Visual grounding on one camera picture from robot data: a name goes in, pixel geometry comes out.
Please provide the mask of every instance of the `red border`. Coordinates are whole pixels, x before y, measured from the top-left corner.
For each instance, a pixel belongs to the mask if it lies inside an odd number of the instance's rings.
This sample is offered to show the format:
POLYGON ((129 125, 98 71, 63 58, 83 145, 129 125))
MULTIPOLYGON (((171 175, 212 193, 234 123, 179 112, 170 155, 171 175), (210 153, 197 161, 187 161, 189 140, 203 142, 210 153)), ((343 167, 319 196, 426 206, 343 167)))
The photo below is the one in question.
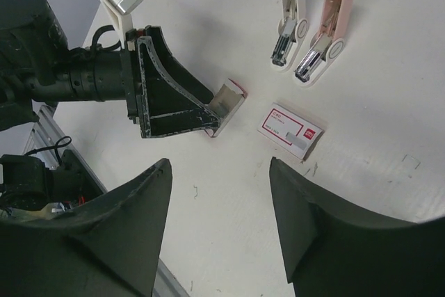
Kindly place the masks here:
POLYGON ((298 135, 300 134, 300 132, 302 131, 302 129, 303 129, 305 126, 302 125, 301 123, 299 123, 298 121, 295 121, 293 118, 289 117, 288 115, 286 115, 286 114, 283 113, 282 111, 279 111, 279 110, 276 109, 276 108, 273 108, 273 109, 270 111, 269 115, 267 116, 267 118, 266 118, 266 120, 264 121, 264 123, 263 123, 263 125, 261 126, 261 128, 263 128, 264 130, 266 130, 266 131, 269 132, 270 134, 274 135, 275 137, 277 137, 277 138, 280 139, 281 141, 285 142, 287 145, 292 146, 292 143, 290 143, 290 142, 284 140, 283 138, 277 136, 277 134, 275 134, 273 131, 271 131, 271 130, 269 130, 269 129, 267 129, 267 128, 265 127, 266 122, 268 121, 269 117, 272 115, 273 111, 276 111, 277 113, 280 113, 281 115, 286 116, 286 117, 287 117, 288 119, 290 119, 291 121, 294 121, 296 124, 301 125, 300 130, 298 130, 298 132, 297 132, 297 134, 296 134, 295 136, 298 136, 298 135))

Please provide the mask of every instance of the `red logo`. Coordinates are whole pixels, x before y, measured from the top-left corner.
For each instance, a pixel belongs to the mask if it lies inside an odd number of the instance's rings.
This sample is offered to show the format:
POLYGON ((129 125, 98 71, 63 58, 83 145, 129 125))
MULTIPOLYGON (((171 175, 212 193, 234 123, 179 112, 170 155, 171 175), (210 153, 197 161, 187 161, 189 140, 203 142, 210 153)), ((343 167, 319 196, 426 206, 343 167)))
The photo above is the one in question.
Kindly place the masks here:
POLYGON ((307 139, 312 139, 312 137, 314 137, 314 135, 315 135, 315 131, 308 128, 304 134, 304 137, 306 137, 307 139))

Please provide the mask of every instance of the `wire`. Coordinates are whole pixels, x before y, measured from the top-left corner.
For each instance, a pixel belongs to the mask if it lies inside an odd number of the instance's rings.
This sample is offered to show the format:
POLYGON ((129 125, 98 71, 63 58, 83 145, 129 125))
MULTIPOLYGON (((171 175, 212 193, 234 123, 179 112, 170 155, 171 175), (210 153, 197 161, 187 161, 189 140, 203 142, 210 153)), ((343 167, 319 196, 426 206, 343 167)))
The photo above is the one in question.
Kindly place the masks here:
POLYGON ((25 156, 31 156, 32 154, 36 154, 38 152, 43 152, 43 151, 49 151, 49 150, 54 150, 54 153, 56 154, 56 158, 57 158, 57 162, 59 165, 62 165, 62 159, 60 157, 60 154, 58 153, 58 149, 61 149, 63 147, 67 147, 69 144, 71 144, 72 142, 72 138, 69 136, 64 136, 62 138, 60 138, 58 141, 56 141, 56 144, 52 145, 52 146, 46 146, 46 147, 41 147, 40 149, 34 149, 31 151, 28 151, 27 153, 25 153, 25 156), (65 139, 68 139, 68 142, 61 144, 65 139))
MULTIPOLYGON (((97 50, 97 43, 99 42, 100 37, 106 33, 107 31, 114 31, 114 27, 112 25, 106 25, 102 26, 99 29, 96 30, 95 34, 92 36, 91 41, 91 54, 94 58, 98 52, 97 50)), ((113 51, 120 47, 120 40, 117 41, 114 45, 111 45, 110 47, 103 48, 102 51, 113 51)))

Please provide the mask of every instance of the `white table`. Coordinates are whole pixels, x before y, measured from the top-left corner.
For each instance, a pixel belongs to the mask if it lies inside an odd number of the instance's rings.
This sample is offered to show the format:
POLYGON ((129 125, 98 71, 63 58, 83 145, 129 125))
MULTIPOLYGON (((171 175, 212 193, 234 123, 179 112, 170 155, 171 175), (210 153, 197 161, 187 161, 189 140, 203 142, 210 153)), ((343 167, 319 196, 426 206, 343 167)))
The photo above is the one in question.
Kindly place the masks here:
MULTIPOLYGON (((299 58, 322 4, 307 0, 299 58)), ((413 221, 445 214, 445 1, 355 0, 345 50, 309 89, 268 64, 280 14, 281 0, 145 0, 134 12, 136 27, 161 25, 174 56, 213 91, 227 77, 248 91, 217 139, 201 131, 143 140, 125 102, 62 103, 56 112, 108 189, 171 160, 161 259, 192 296, 293 296, 270 196, 272 156, 367 209, 413 221), (256 131, 273 102, 326 130, 303 164, 256 131)), ((100 8, 86 45, 105 24, 100 8)))

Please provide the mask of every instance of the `cable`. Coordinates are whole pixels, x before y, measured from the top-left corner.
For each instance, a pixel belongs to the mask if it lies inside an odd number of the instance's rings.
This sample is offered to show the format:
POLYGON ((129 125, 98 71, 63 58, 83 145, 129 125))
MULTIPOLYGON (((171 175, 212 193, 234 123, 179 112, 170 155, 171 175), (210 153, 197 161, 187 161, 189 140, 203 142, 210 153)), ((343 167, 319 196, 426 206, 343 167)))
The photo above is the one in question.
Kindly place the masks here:
POLYGON ((72 138, 69 136, 64 136, 62 138, 60 138, 58 141, 56 141, 56 144, 52 145, 52 146, 46 146, 46 147, 41 147, 40 149, 34 149, 31 151, 28 151, 27 153, 24 154, 24 156, 31 156, 32 154, 36 154, 38 152, 43 152, 43 151, 49 151, 49 150, 54 150, 54 153, 56 154, 56 158, 57 158, 57 162, 59 165, 62 165, 62 159, 60 157, 60 154, 58 153, 58 149, 61 149, 63 147, 67 147, 69 144, 71 144, 72 142, 72 138), (65 139, 68 139, 68 142, 63 143, 62 145, 60 144, 62 141, 64 141, 65 139))
MULTIPOLYGON (((107 31, 114 31, 114 27, 112 25, 106 25, 106 26, 102 26, 99 29, 96 30, 95 34, 92 36, 92 41, 91 41, 91 54, 92 57, 94 58, 96 56, 97 53, 97 43, 99 42, 100 37, 106 33, 107 31)), ((113 51, 116 50, 117 48, 120 47, 120 40, 117 41, 114 45, 111 45, 110 47, 106 47, 103 48, 102 51, 113 51)))

